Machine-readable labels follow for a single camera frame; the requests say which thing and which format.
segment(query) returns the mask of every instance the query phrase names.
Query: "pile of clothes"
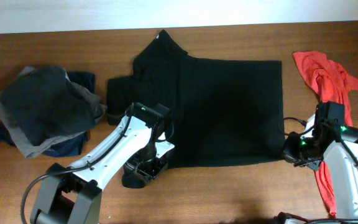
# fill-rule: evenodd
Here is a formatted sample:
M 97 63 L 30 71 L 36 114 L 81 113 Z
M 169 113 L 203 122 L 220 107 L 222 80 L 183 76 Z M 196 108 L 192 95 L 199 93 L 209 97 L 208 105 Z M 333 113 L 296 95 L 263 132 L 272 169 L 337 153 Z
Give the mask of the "pile of clothes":
M 0 92 L 0 142 L 16 146 L 25 158 L 81 154 L 88 130 L 107 109 L 94 84 L 89 72 L 24 68 Z

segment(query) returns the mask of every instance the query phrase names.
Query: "black t-shirt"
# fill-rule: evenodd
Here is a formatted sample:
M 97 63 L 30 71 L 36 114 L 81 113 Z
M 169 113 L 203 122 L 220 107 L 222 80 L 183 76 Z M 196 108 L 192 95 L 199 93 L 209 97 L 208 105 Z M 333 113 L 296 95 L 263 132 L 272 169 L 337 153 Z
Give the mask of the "black t-shirt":
M 163 30 L 135 58 L 133 70 L 133 76 L 108 81 L 108 113 L 122 114 L 136 101 L 170 108 L 175 127 L 170 168 L 281 159 L 280 61 L 194 58 Z M 109 123 L 116 120 L 109 117 Z

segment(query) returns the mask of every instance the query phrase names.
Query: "red cloth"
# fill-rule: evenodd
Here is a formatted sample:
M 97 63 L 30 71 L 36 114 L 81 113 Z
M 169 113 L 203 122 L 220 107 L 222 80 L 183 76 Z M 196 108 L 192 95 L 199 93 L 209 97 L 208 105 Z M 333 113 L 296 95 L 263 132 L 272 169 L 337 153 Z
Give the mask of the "red cloth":
M 321 52 L 296 52 L 293 54 L 296 66 L 306 84 L 320 96 L 325 103 L 333 101 L 345 105 L 345 123 L 353 126 L 351 103 L 347 95 L 351 90 L 358 90 L 358 79 L 349 75 L 345 68 Z M 336 215 L 334 187 L 328 166 L 323 162 L 315 172 L 316 181 L 329 214 Z

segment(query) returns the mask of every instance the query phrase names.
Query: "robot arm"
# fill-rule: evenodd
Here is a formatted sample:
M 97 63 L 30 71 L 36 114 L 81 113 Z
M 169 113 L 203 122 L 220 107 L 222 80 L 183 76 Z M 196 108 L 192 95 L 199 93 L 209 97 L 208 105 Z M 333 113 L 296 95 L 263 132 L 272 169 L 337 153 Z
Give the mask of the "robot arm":
M 153 109 L 140 103 L 132 105 L 117 128 L 91 152 L 69 168 L 54 164 L 48 169 L 47 174 L 79 171 L 51 175 L 42 181 L 30 222 L 98 223 L 102 191 L 122 166 L 145 184 L 167 168 L 167 152 L 174 145 L 158 137 L 165 135 L 171 123 L 169 109 L 162 105 Z M 76 192 L 76 202 L 62 192 Z
M 328 124 L 330 128 L 319 123 Z M 313 170 L 318 170 L 324 161 L 333 180 L 337 219 L 358 219 L 358 129 L 344 125 L 343 105 L 332 102 L 318 105 L 316 114 L 306 124 L 305 130 L 309 129 L 304 135 L 288 137 L 283 152 L 285 160 L 294 166 Z M 340 134 L 340 140 L 333 132 Z M 289 218 L 282 223 L 308 222 L 287 215 Z M 338 223 L 334 220 L 324 222 Z

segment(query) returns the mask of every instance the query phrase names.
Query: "dark gray fabric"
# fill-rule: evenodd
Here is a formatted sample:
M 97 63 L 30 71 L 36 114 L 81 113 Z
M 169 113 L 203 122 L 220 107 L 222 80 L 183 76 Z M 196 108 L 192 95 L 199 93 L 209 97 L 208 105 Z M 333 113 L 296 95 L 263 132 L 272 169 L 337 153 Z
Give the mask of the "dark gray fabric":
M 33 72 L 35 68 L 33 67 L 25 67 L 23 71 L 20 72 L 19 76 L 26 75 L 30 72 Z M 85 88 L 82 86 L 76 86 L 75 83 L 74 88 L 78 88 L 78 93 L 81 95 L 81 97 L 86 101 L 89 105 L 94 105 L 92 107 L 93 112 L 93 118 L 95 123 L 97 123 L 105 114 L 106 112 L 106 106 L 100 104 L 101 98 L 100 96 L 90 96 L 92 93 L 90 93 L 87 90 L 81 90 L 80 88 Z M 69 139 L 75 138 L 84 132 L 75 133 L 67 136 L 56 136 L 53 138 L 46 139 L 42 144 L 39 146 L 33 146 L 27 139 L 26 135 L 23 133 L 23 131 L 18 127 L 16 124 L 14 118 L 6 111 L 4 105 L 0 102 L 0 120 L 6 127 L 6 129 L 9 131 L 9 135 L 12 138 L 14 144 L 17 146 L 17 148 L 20 150 L 20 152 L 24 155 L 26 158 L 33 158 L 39 156 L 42 152 L 45 150 L 51 148 L 53 145 L 56 145 L 60 142 L 67 141 Z
M 60 67 L 44 67 L 18 78 L 0 101 L 33 146 L 96 126 L 90 105 Z

